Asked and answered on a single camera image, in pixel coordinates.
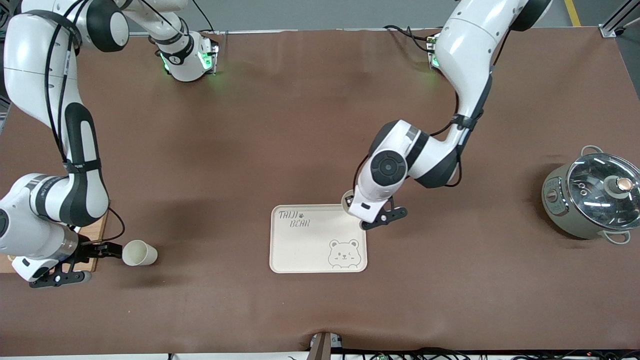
glass lid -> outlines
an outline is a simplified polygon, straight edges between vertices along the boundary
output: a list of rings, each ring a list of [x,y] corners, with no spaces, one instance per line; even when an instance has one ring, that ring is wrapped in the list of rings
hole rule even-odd
[[[571,201],[590,221],[613,231],[640,225],[640,174],[617,156],[595,153],[576,160],[567,173]]]

lid knob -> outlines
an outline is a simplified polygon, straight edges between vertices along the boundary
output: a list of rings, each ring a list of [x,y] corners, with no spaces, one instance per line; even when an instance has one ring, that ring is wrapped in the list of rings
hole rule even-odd
[[[631,180],[627,179],[626,177],[619,177],[616,180],[616,187],[621,192],[629,192],[629,191],[633,190],[634,184],[633,184],[633,182]]]
[[[545,197],[549,202],[556,202],[556,200],[558,199],[558,192],[551,189],[547,192],[547,195]]]

stainless steel pot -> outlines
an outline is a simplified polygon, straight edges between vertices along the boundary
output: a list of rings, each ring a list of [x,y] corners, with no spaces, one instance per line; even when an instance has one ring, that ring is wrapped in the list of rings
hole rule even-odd
[[[585,150],[595,152],[585,154]],[[627,160],[588,145],[580,158],[555,169],[542,186],[542,203],[556,225],[584,239],[629,242],[640,226],[640,173]],[[616,241],[612,235],[624,236]]]

pot handle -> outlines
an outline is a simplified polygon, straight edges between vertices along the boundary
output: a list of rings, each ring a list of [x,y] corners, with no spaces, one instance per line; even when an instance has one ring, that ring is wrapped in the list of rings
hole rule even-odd
[[[624,233],[610,233],[609,231],[603,230],[603,231],[600,231],[598,234],[614,245],[624,245],[628,243],[629,240],[631,240],[631,234],[628,231],[625,231]],[[611,238],[611,235],[624,235],[625,239],[624,241],[618,242],[616,240],[613,240]]]
[[[602,151],[601,148],[595,146],[595,145],[587,145],[585,147],[582,148],[582,150],[580,150],[580,157],[584,156],[584,151],[586,149],[591,149],[591,150],[595,150],[595,152],[599,152],[600,154],[603,154],[604,151]]]

yellow floor line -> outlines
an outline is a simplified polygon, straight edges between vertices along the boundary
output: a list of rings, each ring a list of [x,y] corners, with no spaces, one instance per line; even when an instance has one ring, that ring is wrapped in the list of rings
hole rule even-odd
[[[575,5],[573,5],[573,0],[564,0],[564,4],[566,5],[566,11],[569,12],[569,19],[571,19],[571,25],[582,26],[582,24],[580,23],[580,18],[578,18],[578,13],[575,11]]]

